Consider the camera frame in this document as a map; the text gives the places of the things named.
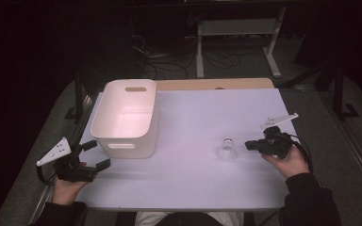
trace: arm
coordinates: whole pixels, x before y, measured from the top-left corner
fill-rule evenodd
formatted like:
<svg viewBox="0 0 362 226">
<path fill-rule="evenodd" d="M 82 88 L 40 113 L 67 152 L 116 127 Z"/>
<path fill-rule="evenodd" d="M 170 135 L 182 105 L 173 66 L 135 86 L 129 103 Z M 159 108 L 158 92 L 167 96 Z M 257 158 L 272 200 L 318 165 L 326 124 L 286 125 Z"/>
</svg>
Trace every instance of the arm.
<svg viewBox="0 0 362 226">
<path fill-rule="evenodd" d="M 287 179 L 290 194 L 285 198 L 285 207 L 280 210 L 282 225 L 341 225 L 332 191 L 319 186 L 296 147 L 292 147 L 284 159 L 265 154 L 262 157 Z"/>
<path fill-rule="evenodd" d="M 75 202 L 78 192 L 88 182 L 68 182 L 57 179 L 51 202 L 47 202 L 34 226 L 83 225 L 87 215 L 87 205 Z"/>
</svg>

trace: floor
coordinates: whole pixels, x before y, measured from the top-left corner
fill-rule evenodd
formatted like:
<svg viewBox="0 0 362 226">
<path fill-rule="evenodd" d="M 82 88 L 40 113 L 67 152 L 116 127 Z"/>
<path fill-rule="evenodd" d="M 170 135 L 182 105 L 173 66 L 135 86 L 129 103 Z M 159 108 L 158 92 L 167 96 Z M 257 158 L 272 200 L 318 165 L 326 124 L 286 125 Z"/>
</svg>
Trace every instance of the floor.
<svg viewBox="0 0 362 226">
<path fill-rule="evenodd" d="M 275 86 L 308 70 L 295 65 L 293 60 L 303 38 L 280 37 L 274 49 L 274 58 L 281 71 L 280 78 L 273 78 L 261 47 L 268 37 L 227 37 L 204 40 L 205 78 L 268 77 Z M 151 55 L 142 61 L 144 76 L 151 79 L 195 79 L 195 39 L 186 38 L 186 48 L 179 51 L 163 51 L 151 47 Z M 333 88 L 325 92 L 314 89 L 317 74 L 305 79 L 293 88 L 280 89 L 289 113 L 298 112 L 300 118 L 294 121 L 297 134 L 303 137 L 313 154 L 317 177 L 334 190 L 343 225 L 362 226 L 362 164 L 346 137 L 343 128 L 348 127 L 355 142 L 362 151 L 362 93 L 360 88 L 345 79 L 344 103 L 350 103 L 359 113 L 358 118 L 338 120 L 332 111 Z M 43 126 L 19 178 L 0 212 L 0 225 L 26 225 L 32 219 L 34 210 L 45 187 L 34 175 L 34 164 L 41 150 L 51 147 L 59 138 L 70 136 L 80 130 L 73 121 L 64 120 L 67 109 L 74 106 L 74 84 L 63 90 L 52 108 L 51 115 Z M 28 189 L 28 198 L 24 190 Z M 255 213 L 256 225 L 279 225 L 274 211 Z M 91 209 L 86 226 L 114 225 L 116 214 Z"/>
</svg>

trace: bin handle cutout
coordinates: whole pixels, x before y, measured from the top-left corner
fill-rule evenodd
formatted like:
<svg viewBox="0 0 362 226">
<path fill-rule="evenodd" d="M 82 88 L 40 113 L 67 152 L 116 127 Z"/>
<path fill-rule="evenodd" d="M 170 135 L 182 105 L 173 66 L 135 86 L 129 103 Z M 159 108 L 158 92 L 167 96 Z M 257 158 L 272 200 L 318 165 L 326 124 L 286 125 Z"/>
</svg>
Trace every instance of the bin handle cutout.
<svg viewBox="0 0 362 226">
<path fill-rule="evenodd" d="M 108 144 L 111 149 L 135 149 L 134 144 Z"/>
<path fill-rule="evenodd" d="M 145 87 L 133 87 L 133 88 L 125 88 L 127 92 L 144 92 L 146 91 Z"/>
</svg>

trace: person's right hand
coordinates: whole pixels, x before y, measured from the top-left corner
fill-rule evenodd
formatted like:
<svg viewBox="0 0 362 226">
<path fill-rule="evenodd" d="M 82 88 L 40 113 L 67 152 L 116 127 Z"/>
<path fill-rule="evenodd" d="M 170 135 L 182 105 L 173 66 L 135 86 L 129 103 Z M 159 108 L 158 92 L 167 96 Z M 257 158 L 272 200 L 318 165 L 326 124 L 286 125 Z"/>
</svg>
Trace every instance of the person's right hand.
<svg viewBox="0 0 362 226">
<path fill-rule="evenodd" d="M 275 166 L 286 179 L 299 173 L 310 172 L 303 155 L 295 146 L 290 148 L 284 159 L 275 158 L 268 154 L 262 154 L 261 157 Z"/>
</svg>

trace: white table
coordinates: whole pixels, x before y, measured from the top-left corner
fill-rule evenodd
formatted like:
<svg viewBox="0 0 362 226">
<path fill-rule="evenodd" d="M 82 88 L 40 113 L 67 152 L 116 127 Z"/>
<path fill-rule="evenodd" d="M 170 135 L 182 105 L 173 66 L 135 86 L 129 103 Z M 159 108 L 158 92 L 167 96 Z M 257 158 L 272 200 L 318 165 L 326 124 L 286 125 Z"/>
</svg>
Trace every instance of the white table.
<svg viewBox="0 0 362 226">
<path fill-rule="evenodd" d="M 284 205 L 285 179 L 244 147 L 247 140 L 263 138 L 260 124 L 268 117 L 288 114 L 278 89 L 158 91 L 156 100 L 160 119 L 153 156 L 112 158 L 112 166 L 83 188 L 78 201 L 116 211 L 254 211 Z M 97 106 L 81 143 L 93 139 Z M 295 135 L 290 121 L 280 128 Z M 239 154 L 234 162 L 216 155 L 226 137 Z M 80 159 L 93 166 L 107 155 L 98 146 Z"/>
</svg>

